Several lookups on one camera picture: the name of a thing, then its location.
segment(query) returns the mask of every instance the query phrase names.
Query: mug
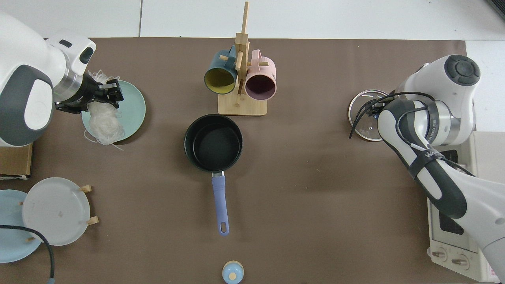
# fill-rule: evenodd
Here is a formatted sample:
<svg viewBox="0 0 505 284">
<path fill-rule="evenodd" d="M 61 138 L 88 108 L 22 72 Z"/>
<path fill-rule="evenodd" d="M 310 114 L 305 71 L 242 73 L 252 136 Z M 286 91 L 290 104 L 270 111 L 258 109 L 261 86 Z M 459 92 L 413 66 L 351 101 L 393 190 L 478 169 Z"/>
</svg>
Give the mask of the mug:
<svg viewBox="0 0 505 284">
<path fill-rule="evenodd" d="M 268 66 L 260 66 L 260 63 L 268 62 Z M 252 51 L 251 66 L 245 77 L 245 93 L 258 101 L 265 101 L 275 95 L 277 80 L 275 78 L 275 64 L 268 58 L 261 56 L 260 50 Z"/>
<path fill-rule="evenodd" d="M 226 56 L 228 59 L 222 60 L 220 59 L 221 56 Z M 218 94 L 226 94 L 235 89 L 235 82 L 237 81 L 235 59 L 235 45 L 232 45 L 229 51 L 221 50 L 214 55 L 204 76 L 205 86 L 209 90 Z"/>
</svg>

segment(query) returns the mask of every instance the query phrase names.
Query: white floor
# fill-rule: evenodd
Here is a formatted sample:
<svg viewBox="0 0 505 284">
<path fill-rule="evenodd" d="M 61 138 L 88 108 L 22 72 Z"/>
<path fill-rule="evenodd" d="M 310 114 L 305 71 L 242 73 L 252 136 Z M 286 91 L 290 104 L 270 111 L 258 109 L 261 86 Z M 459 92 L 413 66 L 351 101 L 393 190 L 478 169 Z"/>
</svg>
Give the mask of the white floor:
<svg viewBox="0 0 505 284">
<path fill-rule="evenodd" d="M 505 20 L 485 0 L 250 0 L 251 38 L 466 40 L 482 82 L 478 131 L 505 131 Z M 62 27 L 87 37 L 234 37 L 243 0 L 0 0 L 43 37 Z"/>
</svg>

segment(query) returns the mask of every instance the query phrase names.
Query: brown table mat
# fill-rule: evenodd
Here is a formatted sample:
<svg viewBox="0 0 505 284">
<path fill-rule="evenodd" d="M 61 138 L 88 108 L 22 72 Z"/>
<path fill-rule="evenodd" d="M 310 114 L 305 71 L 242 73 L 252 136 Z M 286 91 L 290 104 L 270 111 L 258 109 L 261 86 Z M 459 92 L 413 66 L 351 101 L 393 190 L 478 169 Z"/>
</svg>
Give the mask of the brown table mat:
<svg viewBox="0 0 505 284">
<path fill-rule="evenodd" d="M 113 146 L 83 137 L 80 115 L 55 112 L 34 145 L 28 192 L 64 177 L 91 184 L 90 226 L 54 247 L 58 283 L 224 283 L 240 261 L 247 283 L 474 282 L 432 263 L 426 197 L 383 142 L 348 139 L 350 100 L 393 90 L 423 63 L 466 54 L 463 41 L 251 39 L 277 66 L 264 117 L 232 117 L 244 146 L 227 176 L 230 235 L 218 235 L 211 175 L 183 150 L 187 127 L 217 112 L 204 85 L 212 55 L 233 39 L 99 38 L 89 70 L 143 93 L 141 129 Z M 45 283 L 44 246 L 0 265 L 1 282 Z"/>
</svg>

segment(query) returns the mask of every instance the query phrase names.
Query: plate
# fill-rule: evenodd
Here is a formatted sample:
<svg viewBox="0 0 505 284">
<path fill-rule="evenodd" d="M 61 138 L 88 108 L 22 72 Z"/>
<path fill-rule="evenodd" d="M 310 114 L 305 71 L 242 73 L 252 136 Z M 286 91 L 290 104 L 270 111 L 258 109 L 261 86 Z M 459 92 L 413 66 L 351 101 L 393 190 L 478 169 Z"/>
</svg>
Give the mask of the plate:
<svg viewBox="0 0 505 284">
<path fill-rule="evenodd" d="M 26 193 L 15 190 L 0 191 L 0 224 L 25 226 L 21 214 L 20 202 Z M 29 256 L 40 245 L 39 240 L 26 242 L 29 232 L 12 229 L 0 229 L 0 263 L 13 262 Z"/>
<path fill-rule="evenodd" d="M 53 246 L 64 246 L 82 236 L 89 220 L 89 202 L 68 179 L 50 177 L 34 185 L 23 204 L 26 227 L 42 233 Z"/>
<path fill-rule="evenodd" d="M 124 100 L 119 102 L 118 121 L 125 130 L 124 137 L 120 139 L 124 140 L 132 136 L 142 125 L 145 118 L 145 100 L 142 93 L 131 83 L 119 80 L 119 86 Z M 89 130 L 90 113 L 81 112 L 81 117 L 84 127 L 93 135 L 93 132 Z"/>
</svg>

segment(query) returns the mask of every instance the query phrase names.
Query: pink mug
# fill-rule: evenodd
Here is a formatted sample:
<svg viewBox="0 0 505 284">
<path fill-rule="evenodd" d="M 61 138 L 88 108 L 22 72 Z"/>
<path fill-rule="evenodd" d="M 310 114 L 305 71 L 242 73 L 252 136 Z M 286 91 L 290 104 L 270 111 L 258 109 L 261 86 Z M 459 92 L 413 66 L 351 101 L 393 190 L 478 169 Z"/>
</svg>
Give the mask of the pink mug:
<svg viewBox="0 0 505 284">
<path fill-rule="evenodd" d="M 252 51 L 251 66 L 245 77 L 245 93 L 259 101 L 265 101 L 275 95 L 277 90 L 275 64 L 268 58 L 261 56 L 260 50 Z"/>
</svg>

